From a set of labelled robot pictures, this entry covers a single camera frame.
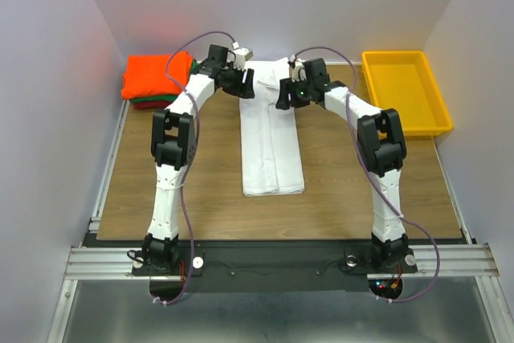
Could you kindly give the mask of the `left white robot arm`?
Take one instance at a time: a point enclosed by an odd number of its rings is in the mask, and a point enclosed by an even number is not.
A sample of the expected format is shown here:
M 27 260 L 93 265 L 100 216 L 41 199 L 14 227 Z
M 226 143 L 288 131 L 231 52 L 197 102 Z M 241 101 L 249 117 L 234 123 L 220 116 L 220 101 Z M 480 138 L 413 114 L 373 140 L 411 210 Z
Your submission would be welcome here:
M 178 266 L 177 209 L 198 147 L 199 111 L 218 89 L 240 99 L 255 97 L 254 71 L 245 68 L 252 57 L 252 49 L 238 43 L 232 48 L 211 45 L 188 82 L 178 84 L 181 93 L 177 99 L 153 114 L 150 148 L 156 166 L 156 191 L 140 261 L 162 274 Z

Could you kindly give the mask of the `white t shirt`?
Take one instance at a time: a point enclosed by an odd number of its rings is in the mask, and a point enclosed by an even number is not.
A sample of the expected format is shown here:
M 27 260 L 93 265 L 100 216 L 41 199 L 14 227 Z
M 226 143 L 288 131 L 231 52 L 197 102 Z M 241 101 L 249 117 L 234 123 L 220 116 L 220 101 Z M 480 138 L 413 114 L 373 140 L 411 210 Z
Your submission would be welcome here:
M 255 97 L 239 101 L 243 195 L 302 194 L 305 190 L 295 111 L 279 110 L 279 82 L 288 60 L 251 61 Z

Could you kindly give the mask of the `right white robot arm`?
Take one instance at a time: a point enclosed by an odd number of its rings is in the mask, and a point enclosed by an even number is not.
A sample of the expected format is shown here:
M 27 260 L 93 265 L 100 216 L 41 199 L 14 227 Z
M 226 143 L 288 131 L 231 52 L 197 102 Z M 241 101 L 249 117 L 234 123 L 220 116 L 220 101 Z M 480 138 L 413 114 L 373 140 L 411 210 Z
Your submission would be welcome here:
M 349 126 L 358 161 L 371 185 L 373 229 L 369 261 L 379 271 L 401 262 L 409 245 L 400 203 L 400 178 L 406 142 L 399 113 L 380 109 L 330 80 L 323 59 L 288 60 L 290 76 L 279 82 L 275 107 L 302 108 L 311 103 L 343 118 Z

